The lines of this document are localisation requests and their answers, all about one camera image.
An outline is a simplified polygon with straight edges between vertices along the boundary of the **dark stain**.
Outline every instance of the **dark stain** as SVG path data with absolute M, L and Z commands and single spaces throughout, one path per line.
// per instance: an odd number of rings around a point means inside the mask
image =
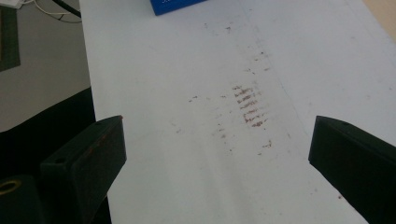
M 249 106 L 251 106 L 251 105 L 255 105 L 255 104 L 257 104 L 258 102 L 255 100 L 255 101 L 250 101 L 249 103 L 247 103 L 247 104 L 245 104 L 244 106 L 241 106 L 241 107 L 239 107 L 240 109 L 245 109 L 245 108 L 247 108 L 247 107 L 249 107 Z
M 246 113 L 246 115 L 256 113 L 258 110 L 259 110 L 259 109 L 257 109 L 257 108 L 252 109 L 252 110 L 249 110 L 249 111 Z
M 259 118 L 261 118 L 262 117 L 262 115 L 257 115 L 257 116 L 255 116 L 255 117 L 253 117 L 253 118 L 250 118 L 250 119 L 247 119 L 247 115 L 245 114 L 244 115 L 244 119 L 245 119 L 245 122 L 246 123 L 249 123 L 249 122 L 251 122 L 251 121 L 253 121 L 254 119 L 259 119 Z
M 265 146 L 262 146 L 262 147 L 271 147 L 271 146 L 272 146 L 272 141 L 269 140 L 269 141 L 268 141 L 268 145 L 265 145 Z
M 250 99 L 251 96 L 252 96 L 252 95 L 247 95 L 247 96 L 245 96 L 244 98 L 242 98 L 242 100 L 238 100 L 238 101 L 237 101 L 238 104 L 241 104 L 242 102 L 244 102 L 244 101 Z
M 260 127 L 260 126 L 262 126 L 262 121 L 259 121 L 252 125 L 252 127 Z
M 247 88 L 247 89 L 243 89 L 243 90 L 240 88 L 240 90 L 241 90 L 240 92 L 238 92 L 237 94 L 234 94 L 235 97 L 238 97 L 240 95 L 245 95 L 248 91 L 253 91 L 253 89 L 251 89 L 251 88 Z

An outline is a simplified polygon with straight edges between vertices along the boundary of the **black cable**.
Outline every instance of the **black cable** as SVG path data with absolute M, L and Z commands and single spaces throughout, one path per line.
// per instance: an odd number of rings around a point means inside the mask
M 70 7 L 69 5 L 67 5 L 64 1 L 62 0 L 52 0 L 54 3 L 58 4 L 60 7 L 66 9 L 67 11 L 69 11 L 70 13 L 78 16 L 81 18 L 81 12 L 77 11 L 75 8 Z
M 46 14 L 47 16 L 57 20 L 57 21 L 61 21 L 61 22 L 66 22 L 66 23 L 81 23 L 81 21 L 63 21 L 62 18 L 64 17 L 64 15 L 62 15 L 60 18 L 56 18 L 50 14 Z

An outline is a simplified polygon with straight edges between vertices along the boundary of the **screw hole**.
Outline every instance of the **screw hole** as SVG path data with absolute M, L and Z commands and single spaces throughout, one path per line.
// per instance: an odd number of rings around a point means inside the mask
M 0 196 L 14 191 L 15 189 L 19 188 L 20 185 L 21 185 L 21 181 L 17 180 L 17 179 L 8 180 L 4 183 L 1 183 L 0 184 Z
M 66 161 L 65 158 L 59 158 L 59 159 L 56 159 L 55 163 L 57 163 L 57 164 L 62 164 L 62 163 L 64 163 L 65 161 Z

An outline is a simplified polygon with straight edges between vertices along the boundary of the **blue object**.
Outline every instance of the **blue object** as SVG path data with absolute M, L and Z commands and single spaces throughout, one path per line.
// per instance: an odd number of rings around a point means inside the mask
M 176 9 L 187 7 L 205 0 L 150 0 L 155 15 L 159 16 L 163 13 L 174 11 Z

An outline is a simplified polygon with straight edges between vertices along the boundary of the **desk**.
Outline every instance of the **desk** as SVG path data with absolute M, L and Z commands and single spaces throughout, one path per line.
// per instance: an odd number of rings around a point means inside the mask
M 307 160 L 316 115 L 396 145 L 396 46 L 361 0 L 80 3 L 121 223 L 366 223 Z

